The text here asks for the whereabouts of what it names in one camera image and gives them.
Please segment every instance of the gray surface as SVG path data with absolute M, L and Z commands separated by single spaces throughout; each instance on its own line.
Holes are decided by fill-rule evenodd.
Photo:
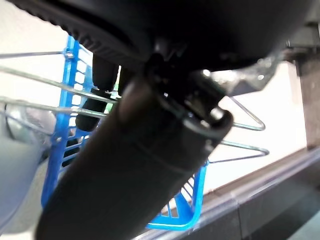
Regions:
M 6 235 L 33 231 L 42 212 L 41 192 L 46 171 L 47 161 L 39 166 L 25 200 L 14 218 L 6 226 L 4 236 L 0 237 L 0 240 L 5 240 Z
M 318 240 L 320 238 L 320 212 L 313 216 L 288 240 Z

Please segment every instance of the screw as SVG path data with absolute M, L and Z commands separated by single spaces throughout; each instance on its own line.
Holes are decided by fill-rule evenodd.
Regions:
M 67 52 L 65 52 L 65 57 L 67 58 L 67 59 L 73 59 L 75 56 L 74 56 L 74 54 L 71 52 L 71 51 L 67 51 Z

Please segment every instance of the black cylindrical handle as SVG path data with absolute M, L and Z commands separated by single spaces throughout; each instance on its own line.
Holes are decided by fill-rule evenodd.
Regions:
M 208 138 L 183 124 L 148 84 L 133 80 L 61 179 L 37 240 L 128 240 L 139 234 L 200 169 Z M 217 146 L 232 117 L 216 129 Z
M 106 109 L 106 106 L 107 106 L 106 102 L 98 101 L 94 99 L 87 99 L 83 104 L 82 108 L 103 113 Z M 86 132 L 92 132 L 93 130 L 96 129 L 99 121 L 100 121 L 100 118 L 98 117 L 79 114 L 75 118 L 75 125 L 80 130 L 83 130 Z

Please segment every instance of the gray object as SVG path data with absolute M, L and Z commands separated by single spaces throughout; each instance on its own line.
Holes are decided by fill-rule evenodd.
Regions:
M 55 116 L 0 104 L 0 235 L 26 196 L 42 156 L 50 148 Z

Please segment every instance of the blue basket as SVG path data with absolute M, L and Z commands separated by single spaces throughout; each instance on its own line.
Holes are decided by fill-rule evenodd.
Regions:
M 68 38 L 66 53 L 62 83 L 89 92 L 93 87 L 92 67 L 88 64 L 92 56 L 72 37 Z M 79 108 L 85 100 L 62 90 L 59 105 Z M 91 132 L 76 128 L 75 120 L 75 114 L 59 113 L 56 116 L 55 132 L 52 136 L 52 148 L 41 196 L 42 206 L 46 205 L 59 178 L 68 168 L 67 163 L 75 158 L 90 137 Z M 147 227 L 165 230 L 187 230 L 192 227 L 201 213 L 205 175 L 206 166 L 203 166 Z

